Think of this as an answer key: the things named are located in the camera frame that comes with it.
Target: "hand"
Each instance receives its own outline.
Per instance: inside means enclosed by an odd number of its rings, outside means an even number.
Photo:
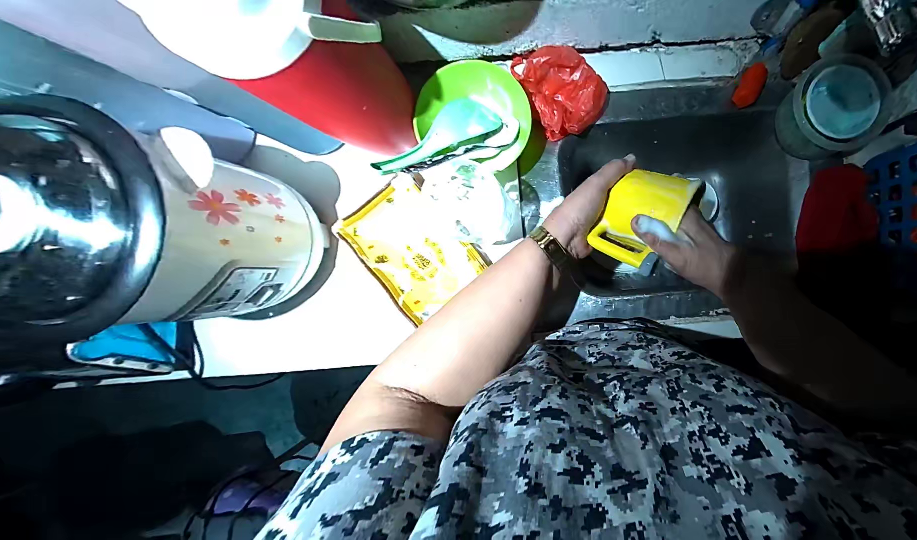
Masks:
[[[621,160],[613,159],[598,169],[572,193],[558,208],[551,211],[542,223],[552,236],[576,259],[584,259],[592,253],[588,245],[588,231],[595,225],[608,200],[608,191],[621,177],[635,168],[635,156],[631,153]]]
[[[722,298],[735,261],[735,246],[722,240],[694,205],[685,212],[675,235],[662,224],[668,231],[664,240],[654,233],[645,232],[649,229],[654,231],[645,223],[649,219],[644,215],[632,219],[635,235],[664,259],[676,274]]]

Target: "stainless steel sink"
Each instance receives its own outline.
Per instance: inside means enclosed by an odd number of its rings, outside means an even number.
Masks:
[[[720,202],[714,226],[726,240],[793,252],[810,166],[787,156],[775,141],[772,119],[784,90],[767,89],[759,104],[744,111],[735,110],[731,89],[722,86],[612,93],[595,126],[581,137],[549,143],[524,174],[525,229],[534,228],[560,197],[610,159],[634,153],[641,168],[710,183]],[[702,317],[723,307],[662,264],[648,276],[615,269],[600,253],[581,261],[583,288],[555,302],[557,318],[564,318],[569,307],[570,323],[600,317]]]

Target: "wristwatch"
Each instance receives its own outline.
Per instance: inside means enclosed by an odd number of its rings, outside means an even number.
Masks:
[[[535,240],[538,247],[542,248],[545,256],[548,257],[548,260],[551,261],[555,268],[566,274],[572,273],[572,257],[565,251],[562,244],[558,243],[558,240],[545,230],[545,227],[539,225],[528,237]]]

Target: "plastic bag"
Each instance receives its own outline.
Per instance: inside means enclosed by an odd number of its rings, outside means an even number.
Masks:
[[[512,76],[522,84],[550,141],[580,134],[605,107],[608,86],[572,47],[548,45],[512,60]]]

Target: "person's left hand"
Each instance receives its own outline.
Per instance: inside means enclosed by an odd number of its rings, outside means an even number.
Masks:
[[[635,168],[635,156],[628,154],[621,160],[613,159],[598,169],[572,193],[558,208],[551,211],[542,223],[552,236],[576,259],[592,253],[588,245],[588,231],[595,225],[608,199],[608,191],[621,177]]]

